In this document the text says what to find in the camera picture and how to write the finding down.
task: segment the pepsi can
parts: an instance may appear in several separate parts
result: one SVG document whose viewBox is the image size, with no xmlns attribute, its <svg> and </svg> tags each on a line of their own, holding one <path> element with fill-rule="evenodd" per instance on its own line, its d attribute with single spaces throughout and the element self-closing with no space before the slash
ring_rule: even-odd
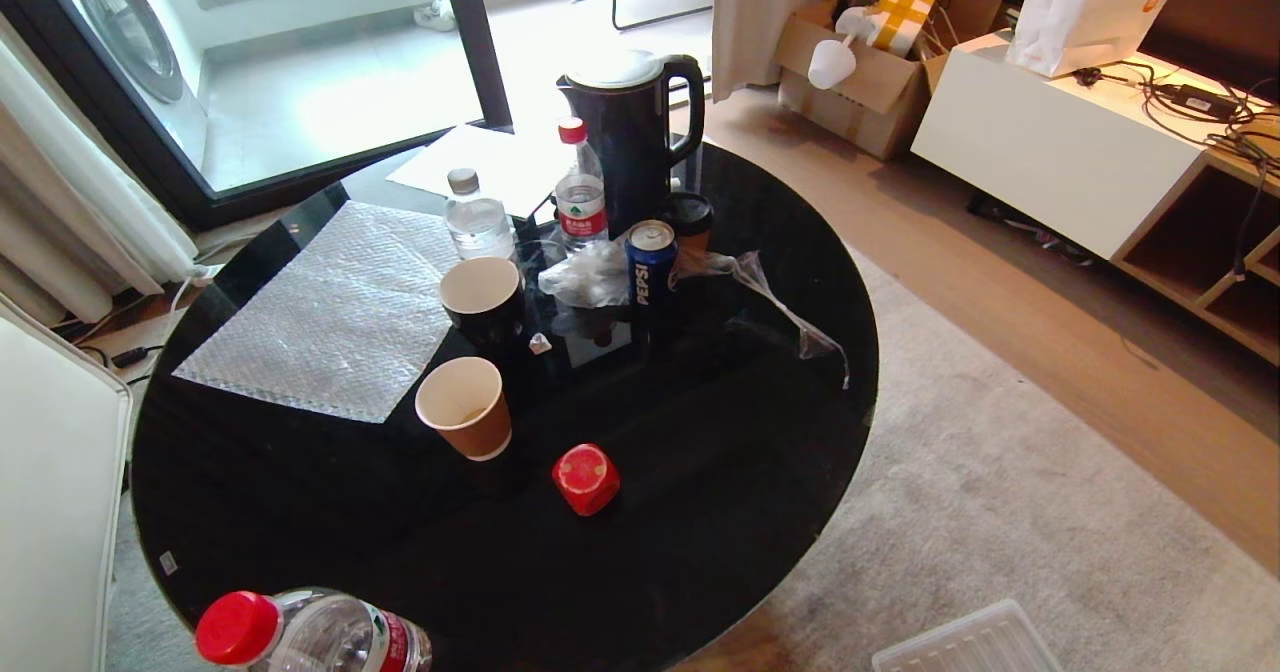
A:
<svg viewBox="0 0 1280 672">
<path fill-rule="evenodd" d="M 676 297 L 676 230 L 667 221 L 645 220 L 626 238 L 631 306 L 640 312 L 662 311 Z"/>
</svg>

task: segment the black cup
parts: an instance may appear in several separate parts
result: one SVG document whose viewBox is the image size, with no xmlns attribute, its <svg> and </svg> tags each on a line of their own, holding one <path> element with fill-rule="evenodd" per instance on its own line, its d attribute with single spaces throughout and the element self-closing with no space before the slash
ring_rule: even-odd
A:
<svg viewBox="0 0 1280 672">
<path fill-rule="evenodd" d="M 507 357 L 522 348 L 524 280 L 511 259 L 458 262 L 440 280 L 440 303 L 483 357 Z"/>
</svg>

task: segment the kettle lid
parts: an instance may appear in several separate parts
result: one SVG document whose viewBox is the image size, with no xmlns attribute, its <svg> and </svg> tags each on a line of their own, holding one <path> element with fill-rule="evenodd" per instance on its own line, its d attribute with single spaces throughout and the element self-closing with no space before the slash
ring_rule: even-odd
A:
<svg viewBox="0 0 1280 672">
<path fill-rule="evenodd" d="M 595 90 L 626 90 L 658 79 L 663 63 L 653 52 L 641 49 L 626 49 L 622 52 L 600 54 L 598 58 L 581 60 L 567 78 L 579 87 Z"/>
</svg>

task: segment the glass door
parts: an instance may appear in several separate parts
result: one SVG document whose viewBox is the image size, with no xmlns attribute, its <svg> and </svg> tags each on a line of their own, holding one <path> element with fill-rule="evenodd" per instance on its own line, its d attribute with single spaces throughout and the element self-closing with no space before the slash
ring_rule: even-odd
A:
<svg viewBox="0 0 1280 672">
<path fill-rule="evenodd" d="M 189 227 L 298 201 L 462 122 L 511 124 L 483 0 L 0 0 Z"/>
</svg>

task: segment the wooden floor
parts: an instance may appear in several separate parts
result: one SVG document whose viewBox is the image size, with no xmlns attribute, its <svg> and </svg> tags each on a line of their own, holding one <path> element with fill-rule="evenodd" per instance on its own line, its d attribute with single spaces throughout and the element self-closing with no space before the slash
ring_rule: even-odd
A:
<svg viewBox="0 0 1280 672">
<path fill-rule="evenodd" d="M 685 119 L 673 113 L 673 125 Z M 707 138 L 785 180 L 847 244 L 1280 575 L 1275 367 L 1115 268 L 1074 268 L 969 215 L 963 180 L 918 157 L 882 165 L 777 108 L 773 90 L 709 106 Z"/>
</svg>

